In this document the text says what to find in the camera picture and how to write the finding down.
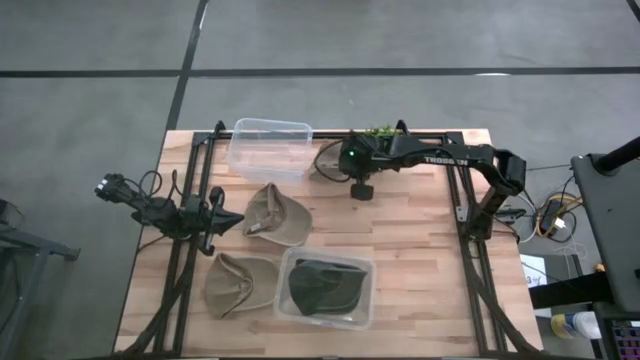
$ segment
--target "wooden table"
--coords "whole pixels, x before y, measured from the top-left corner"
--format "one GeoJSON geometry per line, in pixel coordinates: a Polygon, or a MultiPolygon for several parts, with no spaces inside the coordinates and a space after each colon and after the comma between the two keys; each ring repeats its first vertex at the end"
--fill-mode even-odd
{"type": "MultiPolygon", "coordinates": [[[[488,130],[459,131],[463,131],[467,144],[491,142],[488,130]]],[[[177,169],[181,188],[192,134],[192,131],[167,133],[158,167],[165,183],[171,178],[171,171],[177,169]]],[[[316,140],[314,146],[322,143],[323,140],[316,140]]],[[[228,141],[217,141],[209,184],[224,188],[226,209],[244,213],[249,199],[263,185],[248,183],[230,171],[225,162],[227,145],[228,141]]],[[[196,173],[194,189],[199,178],[196,173]]],[[[488,185],[475,171],[472,178],[476,196],[480,197],[488,185]]],[[[349,183],[307,181],[299,187],[279,186],[284,194],[294,197],[313,214],[313,233],[305,246],[329,248],[375,261],[374,321],[369,330],[335,330],[279,320],[271,307],[214,320],[203,298],[204,280],[213,257],[198,253],[183,355],[477,354],[445,167],[421,165],[400,173],[387,171],[374,175],[371,184],[375,186],[375,196],[368,202],[351,199],[349,183]]],[[[159,195],[166,195],[169,187],[165,185],[159,195]]],[[[174,200],[178,202],[179,198],[174,196],[174,200]]],[[[141,244],[159,235],[157,230],[148,228],[142,234],[141,244]]],[[[223,237],[215,237],[214,244],[217,252],[232,256],[253,254],[275,260],[285,250],[268,241],[244,238],[240,226],[223,237]]],[[[495,233],[487,245],[499,303],[526,339],[542,348],[515,240],[510,235],[495,233]]],[[[171,241],[163,240],[137,256],[116,350],[131,344],[158,309],[170,249],[171,241]]],[[[483,312],[489,343],[493,344],[489,316],[486,309],[483,312]]],[[[169,336],[173,326],[170,321],[169,336]]]]}

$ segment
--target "gray floor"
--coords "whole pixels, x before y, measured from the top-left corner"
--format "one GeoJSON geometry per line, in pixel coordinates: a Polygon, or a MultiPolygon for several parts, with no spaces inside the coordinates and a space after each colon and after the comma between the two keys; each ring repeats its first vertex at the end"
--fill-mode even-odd
{"type": "MultiPolygon", "coordinates": [[[[0,70],[179,69],[196,6],[0,0],[0,70]]],[[[213,0],[202,26],[194,68],[640,65],[640,23],[624,0],[213,0]]],[[[175,87],[169,78],[0,78],[0,198],[23,209],[26,230],[82,247],[77,263],[49,265],[20,358],[110,351],[140,229],[93,187],[106,172],[137,178],[155,167],[175,87]]],[[[638,75],[191,79],[177,126],[263,117],[489,128],[497,147],[537,167],[637,136],[639,93],[638,75]]],[[[528,175],[538,199],[570,172],[528,175]]],[[[591,272],[599,255],[578,215],[591,272]]],[[[541,239],[521,251],[561,253],[541,239]]],[[[545,345],[592,356],[548,334],[545,345]]]]}

